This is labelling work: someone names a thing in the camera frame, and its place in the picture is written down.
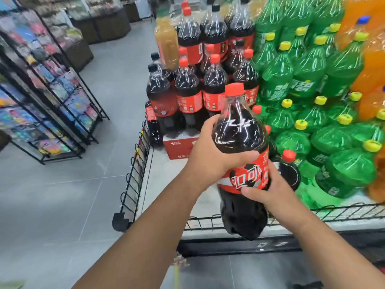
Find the bottle cap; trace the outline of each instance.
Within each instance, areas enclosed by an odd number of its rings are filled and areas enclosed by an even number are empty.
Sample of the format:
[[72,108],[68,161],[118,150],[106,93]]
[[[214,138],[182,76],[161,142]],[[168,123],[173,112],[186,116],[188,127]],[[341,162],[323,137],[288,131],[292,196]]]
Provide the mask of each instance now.
[[154,63],[148,65],[148,71],[150,73],[158,71],[158,66]]
[[224,87],[226,96],[240,96],[244,94],[243,83],[231,83]]
[[182,9],[188,7],[188,6],[189,6],[189,1],[184,0],[184,1],[180,4],[180,6],[182,7]]
[[364,16],[361,16],[361,17],[357,20],[356,24],[358,24],[358,25],[364,25],[364,24],[367,24],[367,23],[369,22],[369,20],[370,20],[370,16],[369,16],[369,15],[364,15]]
[[354,41],[355,42],[364,42],[365,40],[368,39],[369,33],[367,32],[357,32],[356,35],[354,36]]
[[190,16],[191,15],[191,8],[185,7],[183,8],[183,16]]
[[326,35],[318,35],[314,40],[315,45],[324,45],[328,37]]
[[275,38],[275,32],[269,32],[266,34],[266,37],[265,37],[267,41],[273,40],[274,38]]
[[269,125],[265,125],[265,128],[266,128],[267,134],[270,135],[272,128]]
[[181,56],[187,56],[187,48],[185,48],[185,47],[180,47],[179,48],[179,56],[181,57]]
[[255,114],[261,114],[262,113],[262,106],[259,106],[259,105],[253,106],[253,111]]
[[317,96],[314,100],[315,104],[318,104],[319,106],[323,106],[328,99],[324,96]]
[[362,93],[358,91],[354,91],[349,95],[349,100],[351,101],[360,101],[362,97]]
[[244,41],[243,40],[237,40],[235,42],[235,46],[240,48],[240,47],[243,47],[244,46]]
[[281,105],[282,105],[283,107],[285,107],[285,108],[291,107],[292,104],[293,104],[293,101],[292,101],[291,99],[284,99],[284,100],[282,100],[282,102],[281,102]]
[[339,28],[341,27],[340,23],[333,23],[329,26],[329,32],[337,32],[339,31]]
[[281,42],[280,50],[289,50],[291,42]]
[[213,53],[214,52],[214,45],[212,43],[209,43],[206,45],[206,51],[207,53]]
[[215,0],[207,0],[207,5],[212,5],[212,4],[214,4],[214,1],[215,1]]
[[219,9],[220,9],[219,4],[215,4],[211,7],[212,12],[219,12]]
[[352,121],[353,117],[349,114],[340,114],[337,117],[337,122],[339,122],[341,125],[350,125]]
[[241,0],[241,4],[247,4],[250,0]]
[[297,155],[297,153],[292,151],[292,150],[284,150],[282,152],[281,158],[282,158],[283,161],[291,163],[291,162],[293,162],[295,160],[296,155]]
[[363,143],[363,148],[364,148],[366,151],[373,152],[373,153],[377,153],[378,151],[381,150],[382,144],[379,143],[379,142],[377,142],[376,140],[366,140],[366,141]]
[[211,62],[212,64],[219,63],[220,60],[221,60],[221,58],[220,58],[219,55],[217,55],[217,54],[214,54],[214,55],[211,55],[211,56],[210,56],[210,62]]
[[243,56],[245,59],[251,59],[253,57],[254,51],[251,48],[244,50]]
[[376,117],[377,117],[378,119],[385,120],[385,109],[380,109],[380,110],[377,112]]
[[306,27],[298,27],[296,30],[295,30],[295,35],[296,36],[301,36],[301,35],[305,35],[306,33]]
[[294,127],[297,130],[305,130],[307,126],[308,126],[308,122],[303,119],[296,120],[294,124]]
[[181,58],[179,60],[179,66],[182,68],[188,67],[189,66],[189,60],[187,58]]

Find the floor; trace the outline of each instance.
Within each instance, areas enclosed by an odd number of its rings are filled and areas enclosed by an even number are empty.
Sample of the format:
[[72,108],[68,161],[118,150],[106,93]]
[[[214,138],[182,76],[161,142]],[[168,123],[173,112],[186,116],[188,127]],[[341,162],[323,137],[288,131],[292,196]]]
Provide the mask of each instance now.
[[[111,220],[144,119],[153,26],[135,23],[125,38],[91,46],[95,58],[81,74],[111,121],[100,124],[100,144],[83,159],[43,166],[12,146],[0,153],[0,282],[69,289],[121,235]],[[279,289],[316,280],[302,253],[188,261],[180,288]],[[173,287],[170,268],[162,288]]]

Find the person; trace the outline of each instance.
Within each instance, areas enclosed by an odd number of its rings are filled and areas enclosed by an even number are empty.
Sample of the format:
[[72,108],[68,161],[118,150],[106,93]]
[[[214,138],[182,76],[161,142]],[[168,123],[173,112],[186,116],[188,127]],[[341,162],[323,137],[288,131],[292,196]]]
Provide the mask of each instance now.
[[[220,152],[211,138],[217,120],[218,115],[205,122],[183,170],[73,289],[161,286],[200,194],[228,169],[259,155],[257,151]],[[385,288],[385,275],[302,204],[271,162],[269,174],[272,183],[268,191],[244,187],[241,192],[265,204],[294,234],[326,288]]]

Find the red bottle cap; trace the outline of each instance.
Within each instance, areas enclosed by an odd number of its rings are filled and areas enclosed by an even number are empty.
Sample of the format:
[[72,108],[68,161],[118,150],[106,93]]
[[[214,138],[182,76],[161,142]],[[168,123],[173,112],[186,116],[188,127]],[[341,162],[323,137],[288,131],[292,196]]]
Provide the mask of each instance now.
[[214,52],[214,45],[212,43],[209,43],[206,45],[206,51],[207,53],[213,53]]
[[283,161],[291,163],[295,160],[296,155],[297,153],[292,150],[284,150],[281,158]]
[[221,58],[220,58],[219,55],[217,55],[217,54],[214,54],[214,55],[211,55],[211,56],[210,56],[210,62],[211,62],[212,64],[214,64],[214,63],[219,63],[220,60],[221,60]]
[[189,66],[189,60],[187,58],[181,58],[179,60],[179,66],[182,68],[188,67]]
[[187,48],[185,47],[180,47],[179,48],[179,56],[187,56]]
[[269,125],[265,125],[267,133],[270,135],[270,132],[272,131],[272,128]]
[[253,106],[252,109],[253,109],[255,114],[261,114],[262,113],[262,106],[256,105],[256,106]]
[[243,56],[245,59],[251,59],[253,57],[254,51],[251,48],[244,50]]
[[224,87],[226,96],[239,96],[244,94],[243,83],[231,83]]
[[180,4],[180,6],[182,7],[182,9],[188,7],[188,6],[189,6],[189,1],[184,0],[184,1]]
[[190,7],[183,8],[183,16],[190,16],[190,15],[191,15],[191,8]]

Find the person's right arm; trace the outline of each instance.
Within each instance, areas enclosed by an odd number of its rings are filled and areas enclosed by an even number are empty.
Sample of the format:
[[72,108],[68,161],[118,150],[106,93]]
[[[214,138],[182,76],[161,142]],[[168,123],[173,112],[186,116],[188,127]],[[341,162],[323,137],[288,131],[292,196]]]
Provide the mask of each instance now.
[[269,173],[268,191],[242,188],[242,194],[265,204],[293,233],[326,288],[385,288],[385,275],[302,204],[271,162]]

